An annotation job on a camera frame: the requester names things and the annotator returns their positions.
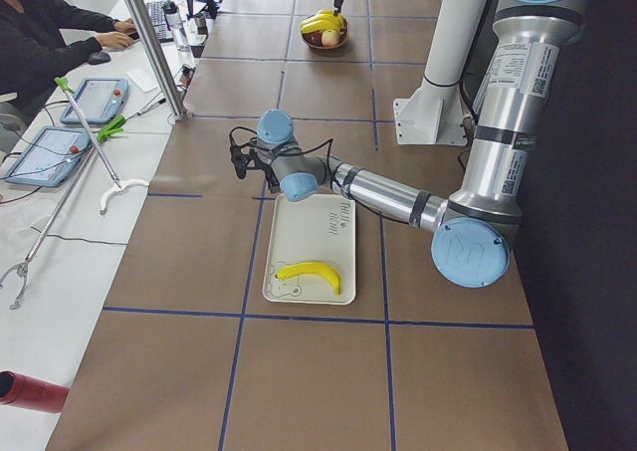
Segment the computer mouse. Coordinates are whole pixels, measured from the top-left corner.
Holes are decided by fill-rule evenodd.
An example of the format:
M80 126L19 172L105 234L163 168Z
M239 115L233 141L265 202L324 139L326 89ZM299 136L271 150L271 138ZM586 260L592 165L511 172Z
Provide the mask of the computer mouse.
M102 63L108 63L110 61L110 54L104 51L96 51L89 54L87 63L90 65L100 65Z

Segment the bowl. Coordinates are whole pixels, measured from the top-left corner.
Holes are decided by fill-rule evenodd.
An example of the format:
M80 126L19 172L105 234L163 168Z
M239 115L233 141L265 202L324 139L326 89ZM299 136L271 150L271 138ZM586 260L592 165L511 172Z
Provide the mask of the bowl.
M319 32L301 33L301 38L303 39L303 42L313 50L319 50L319 51L337 50L338 48L343 46L345 43L347 43L347 40L349 39L349 25L347 24L346 19L343 18L342 20L343 20L344 27L340 30L338 43L335 44L334 46L323 46L320 43Z

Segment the red can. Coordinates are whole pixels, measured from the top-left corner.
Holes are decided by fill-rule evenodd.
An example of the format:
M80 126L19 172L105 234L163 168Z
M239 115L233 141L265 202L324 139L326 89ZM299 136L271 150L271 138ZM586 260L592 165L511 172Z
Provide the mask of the red can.
M0 372L0 404L48 413L62 411L69 389L13 371Z

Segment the person's hand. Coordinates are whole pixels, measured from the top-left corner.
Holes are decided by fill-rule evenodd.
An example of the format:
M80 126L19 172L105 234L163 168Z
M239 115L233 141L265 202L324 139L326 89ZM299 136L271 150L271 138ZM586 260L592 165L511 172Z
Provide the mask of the person's hand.
M118 31L100 33L96 35L96 40L102 48L115 48L116 50L125 50L133 43L132 38Z
M137 28L135 28L135 24L132 22L132 18L128 18L124 21L117 21L115 22L114 26L116 31L124 33L125 35L129 35L130 33L134 33L135 31L137 31Z

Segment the white desk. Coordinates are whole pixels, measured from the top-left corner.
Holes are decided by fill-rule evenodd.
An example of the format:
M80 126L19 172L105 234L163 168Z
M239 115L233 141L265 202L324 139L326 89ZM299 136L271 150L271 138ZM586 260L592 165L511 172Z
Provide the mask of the white desk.
M113 15L126 17L125 11L113 11ZM176 73L179 65L174 45L167 43L163 50L171 71ZM85 77L127 78L126 73L131 70L153 78L141 43L135 43L124 52L109 53L109 63L84 65L68 73L69 85L77 86ZM130 94L122 111L126 117L139 111L160 92L157 87L145 93L135 82L129 82ZM49 103L63 98L60 91L55 91ZM56 125L60 125L62 110L61 107L50 109ZM124 131L105 144L106 155L122 179L152 178L170 135L172 120L169 115L167 104L161 105L127 122ZM25 138L32 138L43 125L50 123L47 114L40 113ZM26 143L20 141L15 150L23 150L25 146ZM0 168L0 174L5 175L13 162L13 158L8 158ZM107 214L101 216L100 198L111 186L106 168L95 157L50 234L125 244L146 189L134 187L112 198ZM38 236L31 227L43 227L66 187L63 184L54 189L43 188L25 199L0 205L0 274L24 261ZM20 197L31 190L32 186L0 181L4 200ZM12 370L70 386L124 248L125 245L48 237L29 266L22 308L9 310L22 286L22 279L15 272L0 290L0 370ZM58 417L58 414L0 406L0 450L43 450Z

